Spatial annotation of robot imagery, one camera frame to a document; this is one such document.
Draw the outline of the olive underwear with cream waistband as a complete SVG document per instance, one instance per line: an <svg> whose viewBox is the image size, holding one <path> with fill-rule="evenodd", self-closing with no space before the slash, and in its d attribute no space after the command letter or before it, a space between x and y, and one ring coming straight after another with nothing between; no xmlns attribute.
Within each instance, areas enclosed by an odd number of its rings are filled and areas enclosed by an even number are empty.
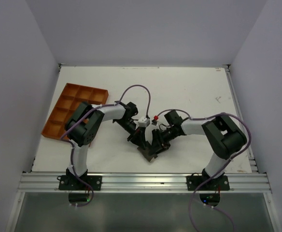
<svg viewBox="0 0 282 232"><path fill-rule="evenodd" d="M155 148L150 148L149 146L146 148L138 147L138 151L143 155L143 157L148 161L148 162L154 162L158 155L167 151L168 148L159 148L158 150Z"/></svg>

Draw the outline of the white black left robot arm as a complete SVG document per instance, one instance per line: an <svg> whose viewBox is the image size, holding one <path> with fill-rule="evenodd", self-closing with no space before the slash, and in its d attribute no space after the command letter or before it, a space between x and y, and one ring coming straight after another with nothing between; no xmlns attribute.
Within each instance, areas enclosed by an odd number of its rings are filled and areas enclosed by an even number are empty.
<svg viewBox="0 0 282 232"><path fill-rule="evenodd" d="M75 189L83 189L87 184L87 148L94 140L100 125L105 121L116 122L129 133L128 141L140 148L147 148L149 143L145 139L145 127L134 122L133 117L138 114L137 106L129 102L120 101L114 104L91 105L82 102L68 119L65 133L60 137L70 143L70 163L66 169L65 178Z"/></svg>

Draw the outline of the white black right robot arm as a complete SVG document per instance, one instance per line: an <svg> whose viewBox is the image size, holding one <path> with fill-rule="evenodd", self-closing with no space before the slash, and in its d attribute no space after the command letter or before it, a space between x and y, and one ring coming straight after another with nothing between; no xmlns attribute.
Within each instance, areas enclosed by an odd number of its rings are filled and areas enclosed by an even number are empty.
<svg viewBox="0 0 282 232"><path fill-rule="evenodd" d="M243 153L251 142L236 125L233 119L238 117L219 113L205 118L183 119L177 114L178 110L166 110L165 119L169 126L165 130L152 131L152 144L149 148L150 155L157 155L169 149L170 141L180 136L204 135L213 150L213 155L208 165L202 170L201 183L205 189L214 189L223 176L225 167L237 155Z"/></svg>

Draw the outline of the orange wooden compartment tray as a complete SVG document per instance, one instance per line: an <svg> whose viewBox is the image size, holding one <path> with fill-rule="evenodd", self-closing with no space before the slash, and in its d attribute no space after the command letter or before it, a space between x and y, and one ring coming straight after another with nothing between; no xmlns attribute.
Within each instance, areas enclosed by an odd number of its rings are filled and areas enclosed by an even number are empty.
<svg viewBox="0 0 282 232"><path fill-rule="evenodd" d="M63 88L41 135L59 140L65 132L65 124L82 102L105 104L109 93L106 89L67 83Z"/></svg>

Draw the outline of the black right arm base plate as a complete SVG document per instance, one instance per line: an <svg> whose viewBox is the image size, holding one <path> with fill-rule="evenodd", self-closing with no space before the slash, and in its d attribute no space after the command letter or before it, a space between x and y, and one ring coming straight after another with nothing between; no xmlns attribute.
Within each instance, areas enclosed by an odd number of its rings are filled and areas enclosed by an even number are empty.
<svg viewBox="0 0 282 232"><path fill-rule="evenodd" d="M188 191L195 191L199 185L200 186L197 191L229 191L230 185L227 176L222 175L218 178L211 179L207 183L205 182L205 177L202 175L188 175L186 176L186 185Z"/></svg>

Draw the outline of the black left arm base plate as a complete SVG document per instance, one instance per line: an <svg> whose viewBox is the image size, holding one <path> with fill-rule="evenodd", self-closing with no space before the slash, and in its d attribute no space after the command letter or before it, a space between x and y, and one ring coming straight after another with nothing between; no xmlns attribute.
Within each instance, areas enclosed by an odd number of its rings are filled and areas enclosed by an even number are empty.
<svg viewBox="0 0 282 232"><path fill-rule="evenodd" d="M102 184L102 176L99 175L87 175L81 177L81 179L89 184L93 190L100 190L101 184ZM74 176L67 176L67 175L61 175L57 177L57 180L59 181L59 190L88 190L89 187L87 187L85 184L80 182L78 179L76 179Z"/></svg>

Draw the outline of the aluminium frame rail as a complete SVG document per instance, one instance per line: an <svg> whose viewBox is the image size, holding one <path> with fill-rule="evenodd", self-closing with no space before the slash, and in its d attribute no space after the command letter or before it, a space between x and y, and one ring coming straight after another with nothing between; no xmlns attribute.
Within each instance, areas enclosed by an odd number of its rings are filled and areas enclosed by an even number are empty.
<svg viewBox="0 0 282 232"><path fill-rule="evenodd" d="M60 176L56 172L32 172L22 174L17 187L19 192L59 192ZM150 173L90 173L97 193L192 193L193 183L189 174ZM202 187L202 193L270 193L266 174L225 174L210 188Z"/></svg>

